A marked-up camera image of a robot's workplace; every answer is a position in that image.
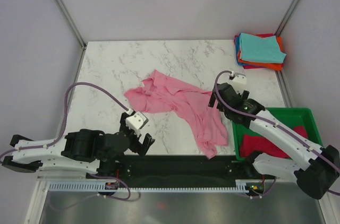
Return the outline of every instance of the pink cloth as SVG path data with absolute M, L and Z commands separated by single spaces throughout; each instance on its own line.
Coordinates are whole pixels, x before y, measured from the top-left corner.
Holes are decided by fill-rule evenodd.
M 157 70 L 142 82 L 144 87 L 130 89 L 124 94 L 134 110 L 151 114 L 173 110 L 189 123 L 198 147 L 208 158 L 216 155 L 215 145 L 227 145 L 227 130 L 220 113 L 216 108 L 208 107 L 211 91 L 201 90 Z

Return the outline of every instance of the white wall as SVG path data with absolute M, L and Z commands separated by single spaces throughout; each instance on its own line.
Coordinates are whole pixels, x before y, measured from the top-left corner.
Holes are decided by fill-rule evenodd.
M 85 41 L 275 32 L 292 0 L 63 0 Z
M 282 37 L 294 104 L 310 108 L 324 145 L 340 149 L 340 0 L 301 0 Z
M 56 135 L 81 51 L 53 0 L 0 0 L 0 151 Z M 23 223 L 35 174 L 0 167 L 0 222 Z

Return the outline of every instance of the marble table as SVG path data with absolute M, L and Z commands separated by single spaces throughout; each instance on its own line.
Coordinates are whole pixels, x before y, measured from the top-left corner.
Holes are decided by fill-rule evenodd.
M 220 71 L 234 70 L 246 75 L 250 98 L 266 107 L 284 107 L 275 72 L 265 68 L 244 70 L 238 66 L 232 40 L 89 42 L 78 82 L 94 83 L 129 106 L 124 92 L 141 85 L 154 69 L 205 90 L 212 90 Z M 227 81 L 227 76 L 220 80 Z M 117 132 L 122 112 L 123 109 L 105 94 L 78 86 L 66 132 L 82 128 Z M 228 130 L 228 146 L 217 147 L 217 152 L 235 154 L 232 124 L 221 115 Z M 142 134 L 150 133 L 156 139 L 148 154 L 203 154 L 189 125 L 174 112 L 146 116 L 149 123 Z

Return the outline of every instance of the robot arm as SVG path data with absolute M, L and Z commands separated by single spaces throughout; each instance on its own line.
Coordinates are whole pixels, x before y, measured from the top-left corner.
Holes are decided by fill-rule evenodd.
M 48 145 L 54 139 L 32 141 L 15 135 L 10 145 L 16 151 L 6 156 L 2 165 L 22 173 L 58 169 L 110 175 L 116 160 L 124 156 L 127 149 L 144 156 L 155 142 L 149 134 L 146 134 L 143 143 L 139 142 L 140 130 L 147 122 L 141 112 L 129 109 L 122 114 L 120 129 L 114 134 L 82 129 L 69 133 L 50 147 Z M 37 149 L 24 149 L 41 145 Z
M 233 81 L 236 76 L 240 77 L 239 74 L 232 74 L 230 80 Z M 228 83 L 218 84 L 217 90 L 223 102 L 237 112 L 232 111 L 221 102 L 215 88 L 210 98 L 210 107 L 213 107 L 217 100 L 217 108 L 224 112 L 228 119 L 264 136 L 291 157 L 291 159 L 282 159 L 262 152 L 253 152 L 248 157 L 248 161 L 252 163 L 256 171 L 260 174 L 273 175 L 296 182 L 300 189 L 312 198 L 322 198 L 339 177 L 339 174 L 312 150 L 326 157 L 337 167 L 340 166 L 339 151 L 331 145 L 323 148 L 298 135 L 277 120 L 260 103 L 248 99 L 248 91 L 240 94 L 239 90 L 235 91 L 234 87 Z M 292 135 L 302 140 L 305 145 L 297 141 Z

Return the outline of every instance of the wire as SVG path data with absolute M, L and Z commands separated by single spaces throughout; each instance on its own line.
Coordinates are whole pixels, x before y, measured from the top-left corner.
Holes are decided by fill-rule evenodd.
M 266 119 L 266 118 L 263 118 L 263 117 L 260 117 L 260 116 L 256 116 L 256 115 L 253 115 L 253 114 L 247 114 L 247 113 L 244 113 L 242 111 L 239 111 L 239 110 L 236 110 L 234 108 L 232 108 L 231 106 L 229 106 L 224 100 L 223 98 L 221 97 L 220 93 L 218 92 L 218 79 L 220 78 L 220 76 L 222 74 L 225 74 L 225 73 L 229 73 L 229 74 L 232 74 L 231 71 L 229 70 L 225 70 L 225 71 L 222 71 L 220 72 L 216 79 L 215 79 L 215 84 L 214 84 L 214 89 L 216 91 L 216 95 L 219 99 L 219 101 L 226 107 L 228 108 L 229 110 L 237 113 L 237 114 L 241 114 L 241 115 L 244 115 L 244 116 L 248 116 L 248 117 L 251 117 L 251 118 L 255 118 L 255 119 L 260 119 L 264 122 L 267 122 L 269 123 L 270 125 L 273 125 L 273 126 L 276 126 L 275 122 L 269 120 L 269 119 Z M 296 135 L 294 135 L 290 130 L 286 129 L 285 127 L 281 126 L 281 125 L 277 125 L 277 127 L 282 130 L 283 132 L 287 133 L 288 135 L 290 135 L 292 138 L 296 139 L 299 143 L 301 143 L 304 147 L 310 149 L 309 145 L 307 143 L 305 143 L 303 140 L 301 140 L 299 137 L 297 137 Z M 310 149 L 311 152 L 313 152 L 316 156 L 318 156 L 319 158 L 321 158 L 324 162 L 328 163 L 332 168 L 334 168 L 335 171 L 337 171 L 339 174 L 340 174 L 340 168 L 338 168 L 336 165 L 334 165 L 331 161 L 329 161 L 326 157 L 324 157 L 323 155 L 321 155 L 319 152 L 317 152 L 316 150 L 314 149 Z M 340 192 L 335 192 L 335 191 L 331 191 L 330 189 L 327 190 L 329 193 L 332 193 L 334 195 L 337 195 L 337 196 L 340 196 Z
M 94 177 L 94 178 L 99 178 L 99 179 L 115 179 L 116 181 L 118 181 L 119 183 L 123 184 L 124 187 L 126 188 L 127 190 L 127 197 L 122 199 L 121 197 L 116 197 L 116 196 L 106 196 L 107 198 L 109 199 L 117 199 L 117 200 L 121 200 L 121 201 L 128 201 L 129 198 L 131 197 L 131 191 L 130 191 L 130 188 L 128 187 L 128 185 L 123 182 L 122 180 L 120 180 L 119 178 L 117 177 L 111 177 L 111 176 L 98 176 L 98 175 L 93 175 L 93 174 L 89 174 L 90 176 Z
M 256 193 L 256 194 L 258 194 L 258 195 L 263 195 L 263 193 L 266 191 L 266 184 L 265 183 L 263 183 L 263 184 L 261 184 L 260 186 L 262 186 L 263 185 L 263 192 L 262 193 L 259 193 L 259 192 L 257 192 L 255 189 L 251 189 L 254 193 Z
M 61 129 L 60 129 L 60 132 L 59 132 L 59 135 L 57 137 L 57 139 L 55 139 L 52 143 L 48 143 L 46 145 L 46 147 L 51 147 L 53 146 L 54 144 L 56 144 L 57 142 L 60 141 L 60 139 L 63 137 L 64 133 L 65 133 L 65 129 L 66 129 L 66 123 L 67 123 L 67 100 L 69 98 L 69 94 L 71 92 L 71 90 L 76 87 L 76 86 L 79 86 L 79 85 L 85 85 L 85 86 L 89 86 L 89 87 L 92 87 L 92 88 L 95 88 L 97 90 L 100 90 L 101 92 L 107 94 L 112 100 L 114 100 L 118 105 L 120 105 L 125 111 L 128 111 L 129 109 L 124 106 L 118 99 L 116 99 L 110 92 L 108 92 L 107 90 L 104 90 L 103 88 L 95 85 L 95 84 L 92 84 L 92 83 L 89 83 L 89 82 L 76 82 L 74 84 L 72 84 L 71 86 L 68 87 L 68 89 L 66 90 L 66 93 L 65 93 L 65 97 L 64 97 L 64 116 L 63 116 L 63 122 L 62 122 L 62 126 L 61 126 Z M 37 146 L 27 146 L 27 147 L 20 147 L 20 150 L 28 150 L 28 149 L 40 149 L 40 148 L 43 148 L 44 145 L 37 145 Z M 9 153 L 12 153 L 14 151 L 17 151 L 17 149 L 10 149 L 8 151 L 5 151 L 4 153 L 2 153 L 0 155 L 0 164 L 2 164 L 2 158 L 4 156 L 6 156 L 7 154 Z
M 273 180 L 273 183 L 270 185 L 270 187 L 264 191 L 261 195 L 258 196 L 248 196 L 248 195 L 243 195 L 243 194 L 237 194 L 238 196 L 242 196 L 242 197 L 248 197 L 250 199 L 261 199 L 263 196 L 267 195 L 274 187 L 274 184 L 276 183 L 276 177 Z
M 263 184 L 265 184 L 266 178 L 264 175 L 262 175 L 262 181 L 260 183 L 260 186 L 262 186 Z
M 102 197 L 105 198 L 105 199 L 116 199 L 116 200 L 129 201 L 129 202 L 137 201 L 137 200 L 140 199 L 140 197 L 141 197 L 141 193 L 138 192 L 138 197 L 137 197 L 136 199 L 134 199 L 134 200 L 129 200 L 130 197 L 131 197 L 131 190 L 130 190 L 130 188 L 128 187 L 128 185 L 127 185 L 125 182 L 123 182 L 122 180 L 120 180 L 120 179 L 117 178 L 117 177 L 111 177 L 111 176 L 98 176 L 98 175 L 93 175 L 93 174 L 89 174 L 89 175 L 91 175 L 91 176 L 94 177 L 94 178 L 101 178 L 101 179 L 115 179 L 116 182 L 118 182 L 119 184 L 120 184 L 120 183 L 123 184 L 123 186 L 126 188 L 126 190 L 127 190 L 127 192 L 128 192 L 127 197 L 126 197 L 126 198 L 120 198 L 120 197 L 116 197 L 116 196 L 101 195 L 101 194 L 98 193 L 98 194 L 93 194 L 93 195 L 86 196 L 86 197 L 84 197 L 83 199 L 81 199 L 81 200 L 79 200 L 79 201 L 77 201 L 77 202 L 75 202 L 75 203 L 73 203 L 73 204 L 71 204 L 71 205 L 69 205 L 69 206 L 66 206 L 66 207 L 63 207 L 63 208 L 57 208 L 57 207 L 55 207 L 55 206 L 53 206 L 53 205 L 51 204 L 50 196 L 48 196 L 48 198 L 47 198 L 47 204 L 46 204 L 46 205 L 47 205 L 48 207 L 50 207 L 53 211 L 62 212 L 62 211 L 66 211 L 66 210 L 68 210 L 68 209 L 70 209 L 70 208 L 72 208 L 72 207 L 74 207 L 74 206 L 76 206 L 76 205 L 78 205 L 78 204 L 80 204 L 80 203 L 82 203 L 82 202 L 88 200 L 88 199 L 91 199 L 91 198 L 93 198 L 93 197 L 96 197 L 96 196 L 98 196 L 98 195 L 102 196 Z M 45 223 L 46 223 L 46 208 L 44 209 L 44 212 L 45 212 L 45 214 L 44 214 L 44 217 L 43 217 L 43 218 L 44 218 L 44 219 L 43 219 L 43 223 L 45 224 Z
M 104 176 L 104 177 L 103 177 L 103 176 L 92 175 L 92 174 L 89 174 L 89 175 L 92 176 L 92 177 L 94 177 L 94 178 L 99 178 L 99 179 L 115 179 L 116 182 L 119 182 L 119 184 L 120 184 L 120 183 L 123 184 L 123 186 L 126 188 L 127 193 L 128 193 L 128 195 L 127 195 L 126 198 L 121 198 L 121 197 L 116 197 L 116 196 L 103 196 L 103 195 L 99 194 L 100 196 L 102 196 L 102 197 L 104 197 L 104 198 L 109 198 L 109 199 L 117 199 L 117 200 L 121 200 L 121 201 L 129 201 L 129 199 L 130 199 L 130 197 L 131 197 L 130 188 L 128 187 L 128 185 L 127 185 L 125 182 L 123 182 L 123 181 L 120 180 L 119 178 L 111 177 L 111 176 Z M 71 205 L 69 205 L 69 206 L 63 207 L 63 208 L 54 207 L 54 206 L 51 204 L 49 198 L 48 198 L 48 200 L 47 200 L 47 204 L 48 204 L 48 206 L 49 206 L 52 210 L 61 212 L 61 211 L 68 210 L 69 208 L 72 208 L 72 207 L 76 206 L 77 204 L 80 204 L 80 203 L 86 201 L 87 199 L 91 199 L 91 198 L 93 198 L 93 197 L 95 197 L 95 196 L 98 196 L 98 194 L 89 195 L 89 196 L 84 197 L 83 199 L 81 199 L 81 200 L 79 200 L 79 201 L 77 201 L 77 202 L 75 202 L 75 203 L 73 203 L 73 204 L 71 204 Z

